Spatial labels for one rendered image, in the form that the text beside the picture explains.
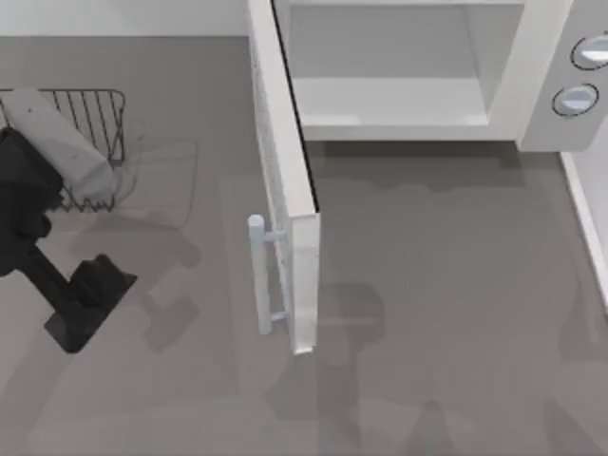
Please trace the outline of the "white microwave door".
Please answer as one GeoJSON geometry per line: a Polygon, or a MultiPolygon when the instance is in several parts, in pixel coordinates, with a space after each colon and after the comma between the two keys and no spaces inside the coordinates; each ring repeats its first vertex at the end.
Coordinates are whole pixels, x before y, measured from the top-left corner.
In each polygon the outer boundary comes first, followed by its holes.
{"type": "Polygon", "coordinates": [[[256,137],[291,350],[317,345],[321,214],[286,46],[280,0],[245,0],[256,137]]]}

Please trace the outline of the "pale microwave oven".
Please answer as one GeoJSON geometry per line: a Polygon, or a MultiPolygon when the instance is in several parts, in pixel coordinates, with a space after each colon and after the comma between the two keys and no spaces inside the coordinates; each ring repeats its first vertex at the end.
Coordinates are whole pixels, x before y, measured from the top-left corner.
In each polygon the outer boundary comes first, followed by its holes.
{"type": "Polygon", "coordinates": [[[608,115],[608,66],[576,42],[608,33],[608,0],[280,0],[298,113],[311,141],[512,142],[580,151],[608,115]],[[552,108],[590,84],[595,107],[552,108]]]}

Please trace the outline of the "grey microwave knob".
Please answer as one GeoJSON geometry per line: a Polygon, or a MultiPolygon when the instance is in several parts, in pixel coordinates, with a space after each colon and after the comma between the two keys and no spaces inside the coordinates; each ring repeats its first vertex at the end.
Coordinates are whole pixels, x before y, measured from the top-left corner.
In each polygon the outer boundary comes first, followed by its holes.
{"type": "Polygon", "coordinates": [[[575,118],[592,110],[599,101],[599,90],[590,84],[562,88],[553,98],[552,108],[564,118],[575,118]]]}
{"type": "Polygon", "coordinates": [[[608,67],[608,33],[579,39],[570,52],[570,60],[582,71],[608,67]]]}

